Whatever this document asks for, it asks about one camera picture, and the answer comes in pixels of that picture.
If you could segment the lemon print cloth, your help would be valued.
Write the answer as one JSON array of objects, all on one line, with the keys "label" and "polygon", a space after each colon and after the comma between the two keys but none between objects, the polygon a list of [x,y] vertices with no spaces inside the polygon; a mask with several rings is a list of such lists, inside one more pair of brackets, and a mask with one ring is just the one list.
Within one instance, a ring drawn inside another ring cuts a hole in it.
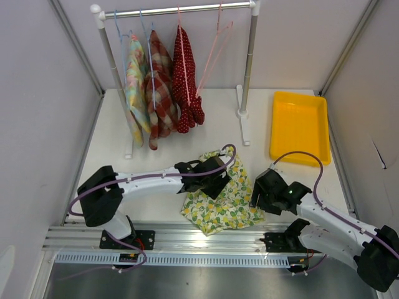
[{"label": "lemon print cloth", "polygon": [[250,206],[252,187],[239,155],[229,167],[230,182],[216,199],[202,191],[187,194],[180,214],[206,236],[225,229],[243,229],[265,221],[265,212]]}]

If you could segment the red polka dot skirt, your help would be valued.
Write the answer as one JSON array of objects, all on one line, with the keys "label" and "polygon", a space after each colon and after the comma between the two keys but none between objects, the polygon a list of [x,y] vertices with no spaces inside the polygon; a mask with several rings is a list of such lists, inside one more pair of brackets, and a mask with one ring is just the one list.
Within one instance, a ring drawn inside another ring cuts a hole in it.
[{"label": "red polka dot skirt", "polygon": [[181,134],[202,125],[205,120],[202,98],[196,94],[195,76],[196,65],[190,40],[186,31],[178,26],[173,53],[172,92],[180,109],[177,130]]}]

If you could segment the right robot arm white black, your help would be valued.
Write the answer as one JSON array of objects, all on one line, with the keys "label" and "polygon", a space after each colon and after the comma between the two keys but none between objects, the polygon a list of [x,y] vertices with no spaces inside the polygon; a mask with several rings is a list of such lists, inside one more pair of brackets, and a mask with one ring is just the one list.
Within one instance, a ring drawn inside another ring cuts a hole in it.
[{"label": "right robot arm white black", "polygon": [[256,178],[250,206],[278,216],[287,211],[297,217],[284,232],[264,234],[267,252],[312,249],[348,265],[382,293],[398,278],[398,234],[394,229],[356,220],[316,199],[313,189],[296,181],[287,184],[273,169]]}]

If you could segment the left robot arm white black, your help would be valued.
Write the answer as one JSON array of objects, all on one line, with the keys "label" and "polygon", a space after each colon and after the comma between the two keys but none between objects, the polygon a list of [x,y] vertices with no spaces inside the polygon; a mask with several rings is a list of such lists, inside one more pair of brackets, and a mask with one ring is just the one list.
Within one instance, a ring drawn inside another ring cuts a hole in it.
[{"label": "left robot arm white black", "polygon": [[118,173],[111,166],[102,166],[78,187],[79,216],[87,227],[101,227],[121,249],[129,249],[135,233],[130,218],[119,211],[122,203],[153,194],[196,191],[216,199],[231,180],[228,167],[233,163],[234,158],[222,154],[141,174]]}]

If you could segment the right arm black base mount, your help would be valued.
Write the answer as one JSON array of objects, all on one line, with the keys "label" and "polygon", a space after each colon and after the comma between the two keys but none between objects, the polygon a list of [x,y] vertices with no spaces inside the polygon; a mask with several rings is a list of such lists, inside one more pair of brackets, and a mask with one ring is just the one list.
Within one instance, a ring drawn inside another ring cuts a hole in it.
[{"label": "right arm black base mount", "polygon": [[298,237],[290,236],[283,232],[266,232],[259,240],[264,243],[266,252],[269,253],[304,254],[307,252]]}]

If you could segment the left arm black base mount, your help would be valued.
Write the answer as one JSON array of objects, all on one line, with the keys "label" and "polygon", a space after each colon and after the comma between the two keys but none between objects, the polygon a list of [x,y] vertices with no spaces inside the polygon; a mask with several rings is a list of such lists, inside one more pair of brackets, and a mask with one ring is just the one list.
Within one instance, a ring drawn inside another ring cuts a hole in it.
[{"label": "left arm black base mount", "polygon": [[[121,240],[121,242],[137,247],[141,250],[153,250],[155,243],[154,230],[136,230],[136,236],[128,236]],[[119,242],[114,241],[109,237],[109,234],[103,230],[99,243],[100,249],[130,249]]]}]

